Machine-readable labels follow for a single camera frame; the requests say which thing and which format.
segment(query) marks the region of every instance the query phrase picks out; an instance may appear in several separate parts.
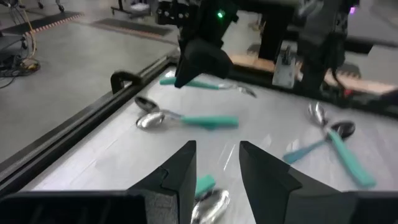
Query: concrete floor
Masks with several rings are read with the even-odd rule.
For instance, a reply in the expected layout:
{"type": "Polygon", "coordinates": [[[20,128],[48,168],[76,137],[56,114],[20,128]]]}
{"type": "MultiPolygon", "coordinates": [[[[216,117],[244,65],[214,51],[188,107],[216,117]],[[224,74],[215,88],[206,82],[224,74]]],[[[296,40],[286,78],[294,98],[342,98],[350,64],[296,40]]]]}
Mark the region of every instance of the concrete floor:
{"type": "MultiPolygon", "coordinates": [[[[43,1],[43,10],[36,8],[35,1],[25,2],[31,8],[30,19],[58,13],[54,1],[43,1]]],[[[397,30],[370,13],[373,1],[362,0],[361,10],[350,17],[350,34],[398,40],[397,30]]],[[[109,78],[115,70],[138,72],[175,48],[172,44],[89,26],[112,17],[109,7],[116,2],[64,0],[65,10],[84,12],[85,16],[36,35],[35,57],[42,68],[0,90],[0,162],[110,91],[109,78]]],[[[13,26],[5,8],[0,10],[2,29],[13,26]]],[[[239,23],[232,24],[224,37],[223,48],[229,54],[244,54],[253,42],[260,41],[258,33],[247,26],[256,15],[240,12],[239,16],[239,23]]],[[[121,13],[115,17],[128,19],[121,13]]],[[[153,23],[151,19],[144,22],[153,23]]],[[[174,28],[164,39],[176,41],[177,34],[174,28]]],[[[394,76],[397,57],[398,51],[375,47],[368,58],[349,54],[348,60],[360,66],[365,79],[398,84],[398,77],[394,76]]]]}

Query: wooden board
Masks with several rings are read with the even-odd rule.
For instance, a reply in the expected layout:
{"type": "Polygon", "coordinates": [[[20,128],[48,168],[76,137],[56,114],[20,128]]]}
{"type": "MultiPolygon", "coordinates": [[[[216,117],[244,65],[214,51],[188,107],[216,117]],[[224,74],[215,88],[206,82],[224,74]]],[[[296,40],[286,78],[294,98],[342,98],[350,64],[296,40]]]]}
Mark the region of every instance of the wooden board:
{"type": "MultiPolygon", "coordinates": [[[[250,56],[250,55],[230,55],[229,56],[232,60],[232,62],[235,65],[240,65],[244,67],[250,67],[254,68],[257,70],[264,70],[268,72],[273,72],[275,70],[275,65],[272,61],[270,60],[264,60],[261,58],[257,58],[255,56],[250,56]]],[[[297,68],[297,79],[301,79],[299,76],[299,70],[301,67],[301,63],[296,64],[297,68]]],[[[340,82],[347,87],[347,89],[350,90],[356,90],[356,91],[362,91],[366,93],[371,93],[371,94],[376,94],[376,95],[381,95],[387,92],[390,92],[392,90],[395,90],[398,88],[398,86],[395,85],[390,85],[390,84],[385,84],[385,83],[379,83],[371,80],[358,80],[355,78],[347,77],[346,75],[343,75],[342,73],[337,74],[340,82]]],[[[337,83],[333,79],[331,75],[331,71],[329,70],[326,73],[325,76],[325,81],[329,85],[334,85],[336,86],[337,83]]]]}

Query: purple light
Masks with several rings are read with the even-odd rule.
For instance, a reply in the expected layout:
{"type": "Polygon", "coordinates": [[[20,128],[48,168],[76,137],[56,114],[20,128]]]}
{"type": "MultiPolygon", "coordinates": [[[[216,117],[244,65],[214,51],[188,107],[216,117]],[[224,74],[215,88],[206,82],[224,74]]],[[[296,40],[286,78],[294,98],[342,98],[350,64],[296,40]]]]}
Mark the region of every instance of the purple light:
{"type": "Polygon", "coordinates": [[[355,7],[351,7],[351,9],[349,9],[349,13],[350,14],[354,14],[355,13],[356,8],[355,7]]]}

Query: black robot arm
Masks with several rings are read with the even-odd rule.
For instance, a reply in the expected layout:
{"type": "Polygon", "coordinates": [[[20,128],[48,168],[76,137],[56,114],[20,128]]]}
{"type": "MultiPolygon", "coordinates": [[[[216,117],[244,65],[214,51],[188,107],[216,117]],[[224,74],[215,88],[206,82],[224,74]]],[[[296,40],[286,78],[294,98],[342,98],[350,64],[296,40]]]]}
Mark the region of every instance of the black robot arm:
{"type": "MultiPolygon", "coordinates": [[[[325,72],[344,62],[344,41],[347,35],[347,16],[357,0],[324,0],[321,11],[309,17],[298,40],[303,56],[304,89],[319,89],[325,72]]],[[[281,18],[291,21],[294,14],[305,12],[301,0],[197,0],[189,4],[162,1],[157,10],[157,23],[179,27],[180,59],[175,86],[180,88],[201,73],[226,78],[233,66],[221,50],[222,38],[231,22],[237,22],[238,9],[268,14],[278,11],[281,18]]],[[[278,41],[270,46],[268,59],[275,61],[284,38],[286,24],[277,35],[278,41]]]]}

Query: white table surface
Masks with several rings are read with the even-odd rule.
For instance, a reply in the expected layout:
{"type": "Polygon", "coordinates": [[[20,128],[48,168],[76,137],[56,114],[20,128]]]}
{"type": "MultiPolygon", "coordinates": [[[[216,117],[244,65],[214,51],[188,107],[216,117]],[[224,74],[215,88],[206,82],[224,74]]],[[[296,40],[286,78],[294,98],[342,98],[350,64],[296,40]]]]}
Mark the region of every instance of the white table surface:
{"type": "MultiPolygon", "coordinates": [[[[202,75],[199,80],[228,83],[202,75]]],[[[255,223],[239,167],[239,142],[250,141],[281,158],[322,138],[307,119],[312,100],[251,86],[257,99],[236,90],[176,89],[151,83],[140,95],[185,115],[229,115],[239,127],[209,131],[165,124],[143,131],[135,126],[141,110],[128,101],[23,190],[121,190],[150,174],[187,141],[197,141],[197,176],[211,174],[216,187],[229,190],[231,203],[220,223],[255,223]]],[[[398,190],[398,122],[353,110],[324,105],[331,122],[356,123],[347,141],[362,165],[377,180],[371,190],[398,190]]],[[[330,146],[323,146],[293,165],[304,174],[341,191],[358,190],[330,146]]]]}

